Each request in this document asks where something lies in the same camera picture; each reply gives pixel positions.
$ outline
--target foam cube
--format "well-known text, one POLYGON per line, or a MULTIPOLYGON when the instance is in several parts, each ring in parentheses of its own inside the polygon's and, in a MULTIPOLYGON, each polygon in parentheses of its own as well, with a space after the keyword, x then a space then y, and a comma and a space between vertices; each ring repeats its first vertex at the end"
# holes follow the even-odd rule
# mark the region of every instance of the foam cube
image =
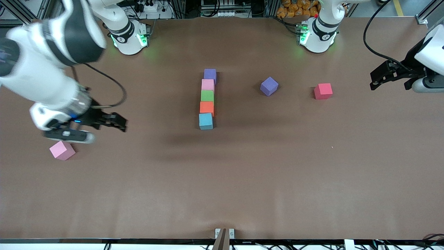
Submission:
POLYGON ((201 130, 213 129, 213 117, 211 113, 199 114, 199 127, 201 130))
POLYGON ((214 117, 214 103, 212 101, 201 101, 199 113, 211 113, 214 117))
POLYGON ((217 84, 216 81, 216 69, 205 69, 203 71, 203 78, 204 79, 213 79, 214 84, 217 84))
POLYGON ((333 95, 330 83, 320 83, 314 88, 314 98, 316 100, 329 99, 333 95))
POLYGON ((71 144, 65 141, 59 141, 54 146, 49 148, 52 155, 55 159, 59 159, 62 161, 66 161, 69 157, 73 156, 75 154, 74 149, 72 148, 71 144))
POLYGON ((214 102, 214 92, 212 90, 202 90, 200 94, 200 101, 214 102))
POLYGON ((261 91, 269 97, 278 89, 278 86, 279 84, 273 78, 268 77, 267 80, 261 84, 261 91))
POLYGON ((202 79, 202 90, 214 91, 214 80, 213 79, 202 79))

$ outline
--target pink cube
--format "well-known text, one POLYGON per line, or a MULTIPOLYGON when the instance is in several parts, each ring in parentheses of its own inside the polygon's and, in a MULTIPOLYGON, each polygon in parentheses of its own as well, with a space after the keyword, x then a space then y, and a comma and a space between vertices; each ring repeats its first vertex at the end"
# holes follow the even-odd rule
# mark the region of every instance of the pink cube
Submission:
POLYGON ((214 80, 213 79, 202 79, 202 90, 214 91, 214 80))
POLYGON ((49 149, 55 159, 66 161, 69 157, 75 154, 71 144, 65 141, 59 141, 49 149))
POLYGON ((314 98, 316 100, 329 99, 333 95, 330 83, 320 83, 314 88, 314 98))

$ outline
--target green cube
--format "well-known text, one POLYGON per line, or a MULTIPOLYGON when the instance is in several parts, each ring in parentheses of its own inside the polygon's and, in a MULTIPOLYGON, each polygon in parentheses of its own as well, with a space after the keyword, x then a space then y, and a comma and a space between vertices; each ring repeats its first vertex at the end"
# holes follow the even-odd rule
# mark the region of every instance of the green cube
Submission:
POLYGON ((200 101, 214 101, 214 92, 212 90, 202 90, 200 101))

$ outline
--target robotic arm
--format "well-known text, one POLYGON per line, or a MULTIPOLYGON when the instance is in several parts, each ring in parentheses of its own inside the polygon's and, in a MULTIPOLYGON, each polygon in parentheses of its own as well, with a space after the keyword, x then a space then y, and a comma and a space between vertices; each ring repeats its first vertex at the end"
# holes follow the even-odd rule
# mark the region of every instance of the robotic arm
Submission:
POLYGON ((32 120, 52 140, 92 143, 94 135, 70 128, 72 122, 126 131, 127 121, 106 114, 63 69, 97 61, 105 38, 86 0, 63 0, 61 16, 11 29, 0 39, 0 83, 32 100, 32 120))
POLYGON ((405 90, 416 93, 444 92, 444 25, 440 24, 429 31, 401 61, 402 65, 387 60, 370 73, 371 90, 381 84, 409 78, 404 83, 405 90))
POLYGON ((358 4, 370 0, 319 0, 321 11, 318 17, 311 17, 300 25, 298 37, 300 45, 314 53, 325 52, 333 44, 337 28, 344 19, 345 10, 342 3, 358 4))
POLYGON ((147 25, 130 20, 125 11, 116 4, 122 0, 89 0, 94 14, 100 18, 111 33, 114 46, 125 55, 134 55, 147 42, 147 25))

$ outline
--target row of cubes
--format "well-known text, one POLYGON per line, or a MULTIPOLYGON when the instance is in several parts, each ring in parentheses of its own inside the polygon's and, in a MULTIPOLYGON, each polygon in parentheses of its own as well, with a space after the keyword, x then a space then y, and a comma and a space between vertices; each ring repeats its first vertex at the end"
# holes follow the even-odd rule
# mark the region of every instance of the row of cubes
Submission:
POLYGON ((199 128, 201 130, 213 129, 214 88, 216 83, 216 70, 205 69, 200 93, 199 128))

